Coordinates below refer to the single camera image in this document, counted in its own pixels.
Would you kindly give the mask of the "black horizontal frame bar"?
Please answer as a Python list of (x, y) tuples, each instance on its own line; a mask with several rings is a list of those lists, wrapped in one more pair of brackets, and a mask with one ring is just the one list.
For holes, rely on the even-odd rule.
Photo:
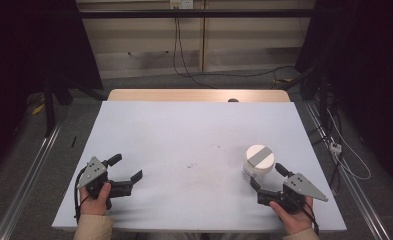
[(79, 15), (86, 19), (114, 18), (299, 18), (312, 17), (312, 9), (272, 9), (272, 10), (85, 10)]

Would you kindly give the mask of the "black curtain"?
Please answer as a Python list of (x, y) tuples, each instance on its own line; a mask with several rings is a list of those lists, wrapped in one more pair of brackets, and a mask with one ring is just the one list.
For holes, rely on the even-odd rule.
[(102, 87), (77, 0), (0, 0), (0, 163), (46, 86), (64, 104), (69, 88)]
[(296, 69), (308, 69), (331, 37), (326, 73), (366, 144), (393, 178), (393, 0), (316, 0)]

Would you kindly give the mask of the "metal floor rail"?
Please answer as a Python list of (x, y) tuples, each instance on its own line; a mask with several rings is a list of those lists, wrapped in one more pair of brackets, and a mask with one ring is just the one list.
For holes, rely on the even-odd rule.
[[(359, 184), (360, 181), (366, 181), (371, 179), (371, 170), (365, 163), (365, 161), (360, 157), (360, 155), (347, 143), (347, 141), (342, 136), (339, 130), (336, 120), (333, 118), (329, 110), (326, 110), (326, 116), (331, 118), (331, 123), (333, 129), (336, 131), (337, 137), (334, 137), (330, 132), (327, 132), (325, 125), (320, 122), (320, 111), (318, 110), (315, 103), (308, 103), (306, 108), (311, 116), (313, 123), (317, 128), (317, 132), (320, 134), (322, 142), (325, 144), (328, 152), (331, 154), (333, 163), (337, 165), (337, 170), (339, 172), (340, 179), (345, 182), (351, 196), (359, 209), (364, 221), (367, 224), (370, 232), (375, 240), (391, 240), (381, 218), (379, 217), (377, 211), (373, 207), (371, 201), (367, 197), (366, 193), (361, 188)], [(329, 144), (331, 142), (342, 143), (345, 150), (351, 152), (365, 167), (367, 170), (367, 176), (361, 177), (355, 174), (346, 159), (343, 156), (343, 152), (340, 155), (335, 155), (330, 152)]]
[(0, 240), (10, 240), (18, 220), (25, 209), (31, 192), (37, 183), (37, 179), (58, 138), (61, 128), (62, 123), (57, 123), (50, 131), (50, 134), (43, 139), (41, 147), (35, 156), (27, 175), (21, 182), (18, 191), (0, 222)]

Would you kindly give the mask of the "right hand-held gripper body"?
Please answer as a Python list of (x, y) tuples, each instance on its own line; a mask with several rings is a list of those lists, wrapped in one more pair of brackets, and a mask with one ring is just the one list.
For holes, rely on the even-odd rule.
[(301, 173), (291, 174), (283, 182), (283, 189), (280, 191), (262, 189), (256, 184), (256, 193), (258, 204), (268, 206), (271, 202), (276, 202), (289, 214), (300, 212), (304, 208), (306, 197), (328, 201), (328, 197)]

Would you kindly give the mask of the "white jar with grey handle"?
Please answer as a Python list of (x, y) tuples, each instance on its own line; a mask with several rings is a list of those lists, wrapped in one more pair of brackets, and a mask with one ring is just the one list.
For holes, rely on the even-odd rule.
[(252, 145), (245, 153), (243, 164), (243, 176), (249, 181), (254, 178), (262, 180), (274, 167), (275, 155), (273, 151), (265, 145)]

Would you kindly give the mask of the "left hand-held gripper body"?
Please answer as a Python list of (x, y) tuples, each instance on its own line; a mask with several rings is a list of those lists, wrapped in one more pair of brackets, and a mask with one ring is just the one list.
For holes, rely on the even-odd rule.
[(107, 160), (100, 161), (93, 156), (87, 165), (79, 172), (76, 179), (76, 189), (85, 187), (92, 198), (97, 198), (100, 190), (106, 182), (111, 184), (109, 197), (106, 201), (107, 209), (112, 207), (111, 198), (130, 196), (133, 183), (128, 181), (115, 182), (108, 179)]

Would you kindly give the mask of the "person's left hand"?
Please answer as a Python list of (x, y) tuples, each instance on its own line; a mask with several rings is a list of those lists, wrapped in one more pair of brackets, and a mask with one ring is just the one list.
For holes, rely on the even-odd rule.
[(96, 199), (92, 198), (85, 187), (79, 189), (80, 210), (82, 214), (104, 216), (107, 212), (106, 201), (109, 197), (111, 184), (106, 182)]

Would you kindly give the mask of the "white wall socket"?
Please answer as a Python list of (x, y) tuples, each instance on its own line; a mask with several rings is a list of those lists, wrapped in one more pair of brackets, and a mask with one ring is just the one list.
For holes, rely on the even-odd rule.
[(171, 9), (193, 9), (193, 0), (169, 0)]

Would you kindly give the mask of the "black metal stand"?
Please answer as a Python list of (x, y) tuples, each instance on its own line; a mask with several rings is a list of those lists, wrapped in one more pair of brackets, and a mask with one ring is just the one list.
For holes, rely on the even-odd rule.
[(49, 137), (56, 126), (54, 99), (61, 105), (70, 105), (73, 101), (68, 91), (67, 81), (62, 78), (47, 77), (43, 82), (44, 105), (46, 113), (46, 133)]

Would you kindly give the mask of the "white table cover board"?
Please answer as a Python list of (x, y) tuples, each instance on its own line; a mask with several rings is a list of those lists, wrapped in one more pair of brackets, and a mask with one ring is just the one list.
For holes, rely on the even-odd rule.
[(114, 181), (136, 172), (129, 197), (109, 214), (136, 232), (274, 232), (283, 228), (243, 176), (247, 149), (272, 150), (278, 163), (331, 190), (295, 105), (281, 103), (127, 102), (102, 104), (78, 165), (115, 154)]

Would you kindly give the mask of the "person's right hand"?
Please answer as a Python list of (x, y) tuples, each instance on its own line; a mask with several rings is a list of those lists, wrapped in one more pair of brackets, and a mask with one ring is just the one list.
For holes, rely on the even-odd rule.
[(282, 220), (285, 231), (289, 235), (312, 228), (314, 215), (312, 211), (313, 199), (311, 197), (306, 197), (304, 209), (293, 215), (287, 213), (278, 203), (274, 201), (271, 201), (269, 206)]

